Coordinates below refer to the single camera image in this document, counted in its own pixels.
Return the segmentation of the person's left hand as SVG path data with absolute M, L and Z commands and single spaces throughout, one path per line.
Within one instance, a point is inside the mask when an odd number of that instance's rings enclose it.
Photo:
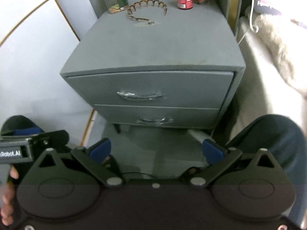
M 15 183 L 19 179 L 19 173 L 13 165 L 10 165 L 10 171 L 6 184 L 1 185 L 1 222 L 5 226 L 10 226 L 14 222 L 14 198 Z

